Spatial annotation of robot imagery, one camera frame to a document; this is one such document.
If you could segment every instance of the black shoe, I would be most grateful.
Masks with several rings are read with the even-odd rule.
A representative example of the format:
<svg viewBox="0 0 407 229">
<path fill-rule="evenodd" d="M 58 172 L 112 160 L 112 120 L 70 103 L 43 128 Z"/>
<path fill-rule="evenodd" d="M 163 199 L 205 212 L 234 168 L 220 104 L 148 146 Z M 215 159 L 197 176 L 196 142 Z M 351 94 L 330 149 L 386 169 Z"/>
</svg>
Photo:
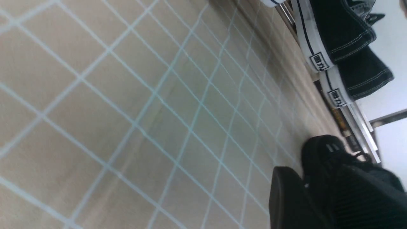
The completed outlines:
<svg viewBox="0 0 407 229">
<path fill-rule="evenodd" d="M 363 20 L 372 11 L 376 0 L 347 0 L 349 8 Z"/>
<path fill-rule="evenodd" d="M 322 89 L 334 107 L 342 107 L 376 92 L 394 79 L 390 69 L 369 47 L 319 73 Z"/>
<path fill-rule="evenodd" d="M 302 52 L 315 72 L 332 68 L 376 39 L 347 0 L 292 0 Z"/>
<path fill-rule="evenodd" d="M 315 204 L 326 207 L 330 184 L 343 164 L 362 163 L 345 150 L 335 136 L 323 135 L 309 139 L 302 147 L 301 163 L 304 181 Z"/>
<path fill-rule="evenodd" d="M 357 159 L 363 155 L 366 161 Z M 309 139 L 302 147 L 301 163 L 304 171 L 305 187 L 316 206 L 329 211 L 330 197 L 335 190 L 333 184 L 343 166 L 356 167 L 375 179 L 404 192 L 400 180 L 393 173 L 372 163 L 369 155 L 346 152 L 343 142 L 335 136 L 323 135 Z"/>
</svg>

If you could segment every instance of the sole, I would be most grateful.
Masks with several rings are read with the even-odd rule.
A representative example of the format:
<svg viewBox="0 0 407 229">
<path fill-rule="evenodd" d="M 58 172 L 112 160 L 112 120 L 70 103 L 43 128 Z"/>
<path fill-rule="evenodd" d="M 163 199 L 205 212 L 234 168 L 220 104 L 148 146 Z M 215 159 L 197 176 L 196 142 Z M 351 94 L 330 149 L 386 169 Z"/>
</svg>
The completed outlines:
<svg viewBox="0 0 407 229">
<path fill-rule="evenodd" d="M 267 7 L 275 7 L 285 2 L 286 0 L 260 0 Z"/>
<path fill-rule="evenodd" d="M 344 107 L 353 103 L 348 91 L 342 82 L 341 74 L 337 66 L 319 73 L 319 81 L 326 99 L 334 108 Z"/>
<path fill-rule="evenodd" d="M 309 0 L 292 0 L 297 36 L 308 64 L 316 73 L 334 66 L 319 35 Z"/>
</svg>

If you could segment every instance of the black canvas shoe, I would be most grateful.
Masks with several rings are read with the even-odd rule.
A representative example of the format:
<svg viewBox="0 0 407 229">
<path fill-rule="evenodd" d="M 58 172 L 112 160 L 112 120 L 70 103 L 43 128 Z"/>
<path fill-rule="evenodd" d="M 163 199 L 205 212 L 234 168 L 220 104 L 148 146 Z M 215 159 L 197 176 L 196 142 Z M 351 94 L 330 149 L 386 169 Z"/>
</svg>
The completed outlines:
<svg viewBox="0 0 407 229">
<path fill-rule="evenodd" d="M 366 161 L 360 161 L 358 156 L 363 155 Z M 333 190 L 332 184 L 343 166 L 356 167 L 378 179 L 385 184 L 404 192 L 400 180 L 393 173 L 372 163 L 371 158 L 359 153 L 351 155 L 346 152 L 342 141 L 332 135 L 316 136 L 309 139 L 302 147 L 301 163 L 304 171 L 305 187 L 322 210 L 328 210 L 329 197 Z"/>
<path fill-rule="evenodd" d="M 327 100 L 336 108 L 371 95 L 393 79 L 390 69 L 369 47 L 319 73 Z"/>
<path fill-rule="evenodd" d="M 381 19 L 386 16 L 383 13 L 370 13 L 366 16 L 365 21 L 368 23 L 370 26 L 374 25 L 376 22 L 380 21 Z"/>
<path fill-rule="evenodd" d="M 376 39 L 347 0 L 292 0 L 302 52 L 315 72 L 332 68 Z"/>
<path fill-rule="evenodd" d="M 349 8 L 363 20 L 366 19 L 376 0 L 346 0 Z"/>
</svg>

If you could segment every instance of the floor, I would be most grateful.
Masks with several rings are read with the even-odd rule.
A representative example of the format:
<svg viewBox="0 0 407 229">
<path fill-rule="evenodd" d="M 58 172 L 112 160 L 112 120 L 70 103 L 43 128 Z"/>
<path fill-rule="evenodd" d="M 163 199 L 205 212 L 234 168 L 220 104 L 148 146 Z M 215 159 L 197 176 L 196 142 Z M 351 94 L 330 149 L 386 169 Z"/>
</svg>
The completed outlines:
<svg viewBox="0 0 407 229">
<path fill-rule="evenodd" d="M 0 225 L 266 229 L 274 166 L 339 134 L 255 0 L 0 0 Z"/>
</svg>

